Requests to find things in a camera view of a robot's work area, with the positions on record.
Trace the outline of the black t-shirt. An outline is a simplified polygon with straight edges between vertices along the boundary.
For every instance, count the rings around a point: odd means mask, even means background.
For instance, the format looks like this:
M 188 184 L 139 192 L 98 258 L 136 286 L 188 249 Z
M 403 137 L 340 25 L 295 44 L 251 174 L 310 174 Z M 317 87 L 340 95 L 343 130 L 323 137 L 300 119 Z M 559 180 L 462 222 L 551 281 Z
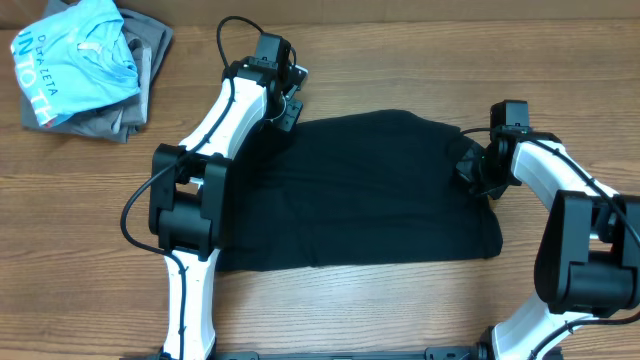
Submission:
M 266 127 L 235 158 L 233 238 L 218 269 L 495 257 L 498 219 L 456 172 L 475 146 L 403 110 Z

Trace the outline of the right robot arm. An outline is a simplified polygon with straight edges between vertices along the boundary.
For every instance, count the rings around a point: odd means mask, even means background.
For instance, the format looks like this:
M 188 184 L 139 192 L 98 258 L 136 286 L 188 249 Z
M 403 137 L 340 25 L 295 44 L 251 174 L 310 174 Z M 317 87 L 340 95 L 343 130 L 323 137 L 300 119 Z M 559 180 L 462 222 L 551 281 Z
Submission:
M 527 102 L 490 109 L 490 143 L 474 146 L 456 173 L 476 197 L 499 199 L 526 185 L 548 210 L 531 297 L 461 359 L 559 359 L 559 343 L 585 326 L 639 320 L 639 199 L 588 174 L 561 140 L 530 125 Z

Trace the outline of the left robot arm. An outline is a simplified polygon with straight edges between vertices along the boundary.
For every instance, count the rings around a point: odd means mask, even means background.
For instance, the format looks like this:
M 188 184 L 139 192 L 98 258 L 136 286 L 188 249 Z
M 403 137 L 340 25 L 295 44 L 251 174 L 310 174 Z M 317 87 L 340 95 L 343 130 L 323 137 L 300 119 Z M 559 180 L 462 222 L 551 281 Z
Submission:
M 194 132 L 153 154 L 149 228 L 164 253 L 169 280 L 162 359 L 214 354 L 214 273 L 233 231 L 232 161 L 256 144 L 261 130 L 270 145 L 291 134 L 303 107 L 294 95 L 308 75 L 292 59 L 287 40 L 261 34 L 254 55 L 224 72 L 220 96 Z

